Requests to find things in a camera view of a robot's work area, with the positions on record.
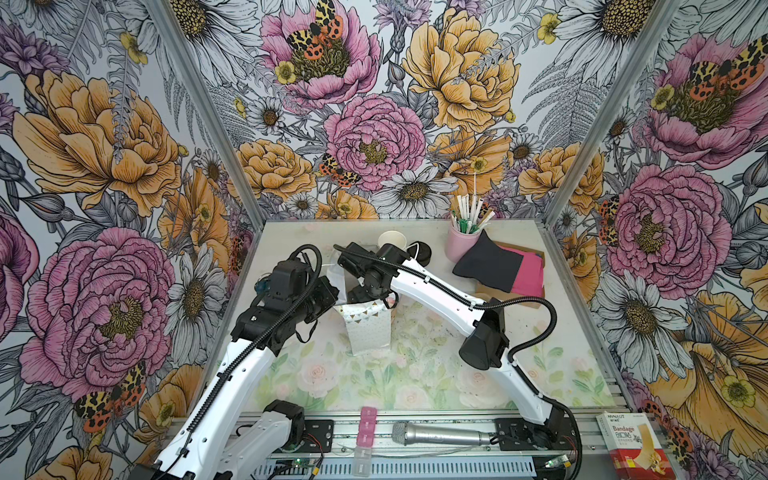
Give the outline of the black napkin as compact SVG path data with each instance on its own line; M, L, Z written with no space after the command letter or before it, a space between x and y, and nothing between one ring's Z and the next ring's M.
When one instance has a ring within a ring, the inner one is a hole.
M486 233L455 264L452 273L486 287L510 293L524 261L522 254L504 249Z

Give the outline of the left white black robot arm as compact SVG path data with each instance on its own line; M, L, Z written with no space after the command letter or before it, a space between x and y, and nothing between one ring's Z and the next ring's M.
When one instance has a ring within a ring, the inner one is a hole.
M266 276L267 288L243 311L220 366L179 432L132 479L245 479L277 449L300 442L303 410L276 401L250 431L230 437L252 392L300 323L320 319L338 290L322 275L322 254L305 244Z

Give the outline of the white cartoon gift bag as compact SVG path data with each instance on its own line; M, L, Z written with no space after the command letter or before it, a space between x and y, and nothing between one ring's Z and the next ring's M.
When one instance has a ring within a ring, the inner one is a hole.
M360 356L388 348L394 310L383 300L353 300L348 274L337 264L328 266L326 277L338 289L334 309L343 320L352 354Z

